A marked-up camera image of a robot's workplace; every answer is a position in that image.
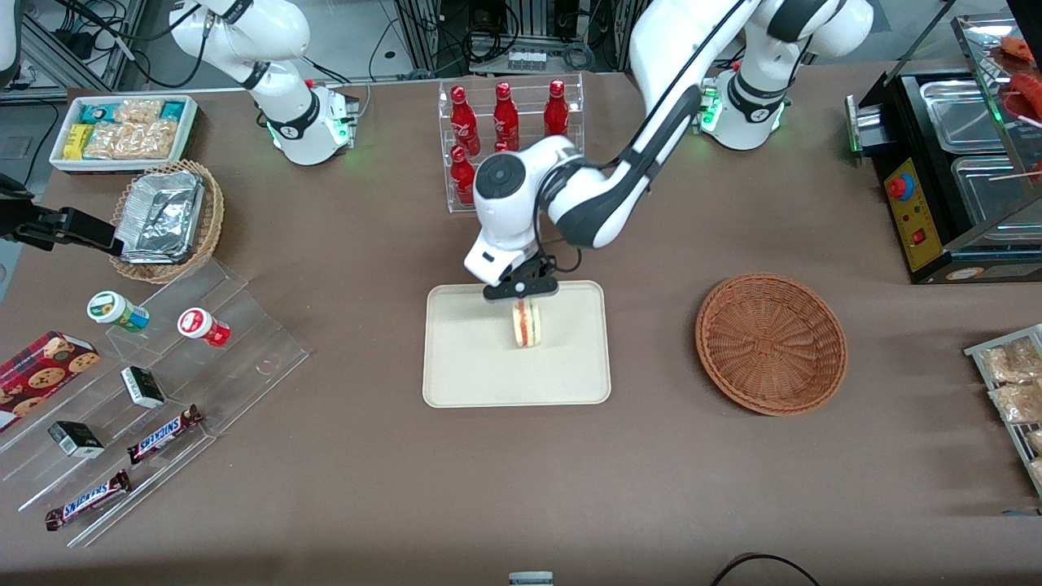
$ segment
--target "yellow control panel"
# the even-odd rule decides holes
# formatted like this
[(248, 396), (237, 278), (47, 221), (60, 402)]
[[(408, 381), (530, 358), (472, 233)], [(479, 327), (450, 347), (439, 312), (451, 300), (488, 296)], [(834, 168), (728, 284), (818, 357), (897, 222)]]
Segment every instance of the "yellow control panel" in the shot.
[(912, 160), (902, 163), (887, 177), (883, 188), (890, 201), (890, 213), (894, 215), (909, 267), (917, 271), (940, 257), (944, 248), (934, 225), (934, 218), (929, 215), (929, 207), (926, 206), (926, 198), (922, 195), (919, 176)]

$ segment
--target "aluminum foil container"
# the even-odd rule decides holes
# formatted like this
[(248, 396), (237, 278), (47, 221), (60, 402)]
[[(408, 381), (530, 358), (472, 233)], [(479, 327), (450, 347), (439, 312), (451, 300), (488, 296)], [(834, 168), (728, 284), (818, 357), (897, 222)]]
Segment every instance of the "aluminum foil container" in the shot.
[(116, 237), (120, 260), (130, 264), (181, 264), (192, 257), (206, 184), (191, 171), (150, 174), (130, 186)]

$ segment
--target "snickers bar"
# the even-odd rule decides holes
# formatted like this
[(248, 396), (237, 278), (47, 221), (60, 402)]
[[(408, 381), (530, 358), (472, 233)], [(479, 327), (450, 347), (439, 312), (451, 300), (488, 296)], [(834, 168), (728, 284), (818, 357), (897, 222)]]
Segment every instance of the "snickers bar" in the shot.
[(169, 423), (152, 432), (152, 435), (147, 438), (141, 440), (138, 445), (128, 447), (127, 454), (130, 455), (130, 464), (138, 464), (142, 460), (163, 449), (167, 446), (167, 444), (174, 441), (174, 438), (183, 434), (189, 430), (189, 428), (192, 428), (200, 421), (202, 421), (202, 414), (199, 413), (196, 406), (193, 405), (189, 407), (179, 413), (177, 417), (171, 419)]
[(127, 471), (120, 470), (119, 472), (116, 472), (116, 475), (113, 477), (110, 481), (98, 486), (98, 488), (95, 488), (91, 492), (88, 492), (65, 507), (59, 507), (48, 512), (47, 518), (44, 520), (47, 524), (47, 531), (57, 531), (67, 523), (71, 522), (76, 515), (86, 511), (88, 509), (97, 507), (102, 500), (105, 500), (109, 496), (121, 491), (130, 492), (130, 490), (132, 489), (130, 487), (130, 478), (127, 477)]

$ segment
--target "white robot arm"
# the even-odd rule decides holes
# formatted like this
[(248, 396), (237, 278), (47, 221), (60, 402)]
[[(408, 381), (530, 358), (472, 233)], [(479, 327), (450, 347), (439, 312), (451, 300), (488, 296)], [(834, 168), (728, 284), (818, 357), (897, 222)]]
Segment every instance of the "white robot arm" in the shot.
[[(481, 231), (464, 264), (489, 285), (485, 296), (556, 291), (551, 275), (563, 269), (539, 242), (541, 210), (576, 248), (600, 248), (615, 240), (703, 109), (701, 86), (713, 59), (743, 27), (746, 58), (738, 74), (726, 72), (716, 80), (722, 99), (709, 132), (736, 149), (767, 140), (803, 51), (845, 54), (864, 41), (871, 23), (872, 8), (865, 0), (652, 2), (630, 43), (647, 116), (615, 161), (594, 165), (568, 139), (549, 137), (521, 152), (493, 154), (478, 167), (474, 205)], [(613, 166), (605, 176), (602, 169)]]
[(289, 63), (303, 56), (311, 42), (300, 8), (286, 0), (183, 0), (170, 10), (170, 23), (196, 5), (207, 10), (196, 10), (175, 27), (174, 39), (191, 55), (204, 47), (205, 62), (250, 92), (287, 158), (315, 165), (348, 144), (350, 118), (344, 96), (308, 88)]

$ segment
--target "red cookie box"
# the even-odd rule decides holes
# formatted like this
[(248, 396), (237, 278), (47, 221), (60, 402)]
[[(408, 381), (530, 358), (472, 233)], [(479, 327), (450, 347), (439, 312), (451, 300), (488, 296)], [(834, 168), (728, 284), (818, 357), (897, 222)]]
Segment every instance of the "red cookie box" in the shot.
[(91, 344), (48, 332), (0, 365), (0, 432), (99, 360), (101, 357)]

